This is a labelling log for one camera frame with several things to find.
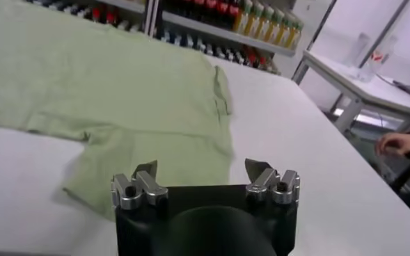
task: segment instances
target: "white desk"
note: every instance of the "white desk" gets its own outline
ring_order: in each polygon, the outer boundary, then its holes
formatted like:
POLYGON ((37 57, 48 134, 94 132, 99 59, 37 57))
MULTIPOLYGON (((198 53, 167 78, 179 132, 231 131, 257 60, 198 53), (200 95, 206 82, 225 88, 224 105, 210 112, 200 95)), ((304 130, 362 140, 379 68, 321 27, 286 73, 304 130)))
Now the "white desk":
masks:
MULTIPOLYGON (((232 184, 244 159, 301 175, 294 256, 410 255, 410 210, 289 79, 215 58, 234 102, 232 184)), ((113 223, 60 190, 82 145, 0 129, 0 251, 115 255, 113 223)))
POLYGON ((351 102, 342 115, 336 120, 335 126, 344 132, 350 127, 361 109, 370 109, 379 113, 395 116, 405 120, 399 130, 410 129, 410 95, 389 85, 379 77, 369 83, 351 78, 348 67, 326 57, 305 51, 302 57, 303 65, 299 67, 293 80, 300 84, 307 67, 311 67, 321 77, 335 86, 342 94, 348 96, 351 102))

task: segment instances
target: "bottle cap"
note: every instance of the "bottle cap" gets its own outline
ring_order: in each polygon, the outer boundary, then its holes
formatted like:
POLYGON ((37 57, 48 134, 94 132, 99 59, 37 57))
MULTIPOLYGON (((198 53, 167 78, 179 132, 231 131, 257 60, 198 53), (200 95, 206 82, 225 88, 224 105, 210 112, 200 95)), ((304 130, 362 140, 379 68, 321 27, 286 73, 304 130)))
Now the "bottle cap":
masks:
POLYGON ((275 9, 275 11, 274 11, 274 15, 273 15, 273 20, 276 22, 276 23, 281 23, 282 22, 282 20, 283 20, 283 16, 284 16, 284 14, 283 14, 283 12, 281 11, 281 10, 279 10, 279 9, 275 9))
POLYGON ((257 4, 254 7, 254 15, 256 17, 262 17, 262 13, 263 13, 264 8, 265 7, 261 3, 257 2, 257 4))
POLYGON ((250 13, 252 7, 253 7, 253 2, 252 2, 251 0, 245 0, 245 3, 244 3, 244 12, 245 12, 245 13, 250 13))
POLYGON ((271 6, 268 6, 264 11, 265 19, 272 19, 274 14, 274 9, 271 6))

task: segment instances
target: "white table leg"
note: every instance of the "white table leg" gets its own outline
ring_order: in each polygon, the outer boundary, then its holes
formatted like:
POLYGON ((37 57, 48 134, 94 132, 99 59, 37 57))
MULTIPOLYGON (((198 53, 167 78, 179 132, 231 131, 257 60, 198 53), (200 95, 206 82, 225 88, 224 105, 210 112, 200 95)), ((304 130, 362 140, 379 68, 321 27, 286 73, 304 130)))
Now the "white table leg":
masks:
POLYGON ((364 103, 360 99, 353 99, 335 122, 336 128, 342 133, 349 129, 354 118, 361 112, 364 103))

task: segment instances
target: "red bottle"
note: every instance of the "red bottle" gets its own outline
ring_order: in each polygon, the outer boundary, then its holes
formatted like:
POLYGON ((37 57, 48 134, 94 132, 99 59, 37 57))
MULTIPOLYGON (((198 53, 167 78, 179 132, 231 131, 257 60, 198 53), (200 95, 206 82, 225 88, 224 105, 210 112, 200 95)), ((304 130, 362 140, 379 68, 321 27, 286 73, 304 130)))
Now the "red bottle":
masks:
POLYGON ((217 21, 216 25, 217 26, 223 26, 226 27, 226 24, 228 23, 227 19, 227 13, 228 13, 228 8, 230 6, 230 1, 229 0, 220 0, 217 3, 217 21))
POLYGON ((193 8, 193 0, 183 0, 183 6, 180 7, 180 15, 184 17, 190 17, 193 8))
POLYGON ((228 11, 228 26, 232 28, 234 26, 234 22, 239 15, 240 11, 240 0, 231 0, 231 4, 228 11))
POLYGON ((217 0, 205 0, 205 20, 214 23, 217 16, 217 0))
POLYGON ((116 26, 118 23, 118 10, 115 8, 112 8, 111 10, 107 12, 106 16, 106 23, 112 26, 116 26))
POLYGON ((101 21, 101 10, 99 8, 94 8, 92 10, 92 20, 94 22, 100 22, 101 21))
POLYGON ((194 0, 194 6, 191 17, 196 20, 202 20, 205 11, 205 0, 194 0))

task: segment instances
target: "finger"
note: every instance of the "finger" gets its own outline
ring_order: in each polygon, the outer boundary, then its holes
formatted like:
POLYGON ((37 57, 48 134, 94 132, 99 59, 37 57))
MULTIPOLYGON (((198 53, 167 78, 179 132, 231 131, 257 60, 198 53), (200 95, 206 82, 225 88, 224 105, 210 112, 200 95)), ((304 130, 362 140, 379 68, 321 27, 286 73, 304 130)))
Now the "finger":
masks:
POLYGON ((386 151, 386 145, 392 139, 392 134, 384 134, 378 144, 379 154, 383 154, 386 151))
POLYGON ((385 152, 386 152, 386 147, 388 147, 388 144, 389 144, 389 143, 392 143, 392 142, 394 142, 394 141, 397 141, 398 138, 399 138, 399 134, 395 134, 395 133, 386 134, 386 135, 383 137, 383 141, 382 141, 381 144, 380 144, 380 148, 379 148, 380 152, 381 152, 382 154, 385 153, 385 152))
POLYGON ((408 149, 406 149, 406 148, 403 147, 403 148, 399 148, 399 149, 397 149, 397 150, 394 150, 393 152, 396 153, 397 155, 403 157, 403 156, 405 156, 405 155, 407 154, 408 149))

